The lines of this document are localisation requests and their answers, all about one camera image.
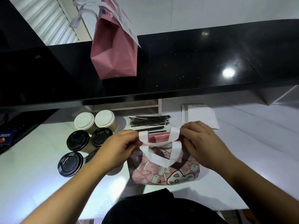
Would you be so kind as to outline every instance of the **bag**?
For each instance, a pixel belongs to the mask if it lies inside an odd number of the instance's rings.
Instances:
[[[199,163],[182,150],[179,128],[148,135],[139,132],[143,142],[128,159],[130,178],[140,184],[173,185],[192,181],[199,176]]]
[[[136,76],[138,39],[132,23],[115,0],[74,0],[80,6],[70,27],[76,28],[83,13],[97,18],[91,60],[101,79]],[[84,6],[98,5],[99,16]]]

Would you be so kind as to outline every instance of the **black lid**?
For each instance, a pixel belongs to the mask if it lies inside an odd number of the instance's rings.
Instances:
[[[85,148],[89,142],[89,134],[86,131],[75,131],[66,140],[67,147],[74,152]]]
[[[95,154],[97,153],[98,149],[93,150],[85,159],[85,163],[88,163],[89,161],[92,160],[92,158],[95,156]]]
[[[105,140],[111,135],[113,135],[113,133],[108,128],[99,128],[95,130],[92,134],[92,145],[96,148],[101,147]]]
[[[83,165],[83,156],[78,152],[65,154],[59,161],[57,169],[61,176],[73,176]]]

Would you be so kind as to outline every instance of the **stack of napkins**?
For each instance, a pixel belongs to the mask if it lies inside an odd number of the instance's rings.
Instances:
[[[207,105],[182,105],[182,123],[202,121],[213,129],[219,129],[213,109]]]

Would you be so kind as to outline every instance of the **cup lid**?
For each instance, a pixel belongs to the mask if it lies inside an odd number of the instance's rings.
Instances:
[[[89,139],[89,134],[86,131],[75,131],[69,135],[66,145],[69,150],[77,152],[85,148]]]
[[[113,135],[112,131],[109,128],[99,128],[96,129],[91,137],[92,145],[96,148],[102,146],[102,144],[107,140],[108,137]]]
[[[88,163],[89,161],[92,160],[92,158],[95,156],[99,149],[93,150],[85,159],[85,163]]]
[[[86,130],[90,128],[95,122],[95,117],[92,113],[83,112],[77,115],[74,120],[74,125],[79,130]]]
[[[95,116],[95,124],[101,128],[111,126],[114,120],[114,113],[110,110],[102,110]]]
[[[83,156],[78,152],[65,154],[58,162],[57,169],[63,177],[73,176],[83,165]]]

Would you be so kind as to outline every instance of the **white cup lid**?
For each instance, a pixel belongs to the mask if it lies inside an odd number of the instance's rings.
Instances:
[[[77,117],[74,120],[74,125],[79,130],[86,130],[90,128],[94,122],[95,122],[95,117],[93,114],[89,112],[83,112],[77,115]]]
[[[111,126],[114,120],[114,113],[109,110],[102,110],[95,116],[95,124],[100,128]]]

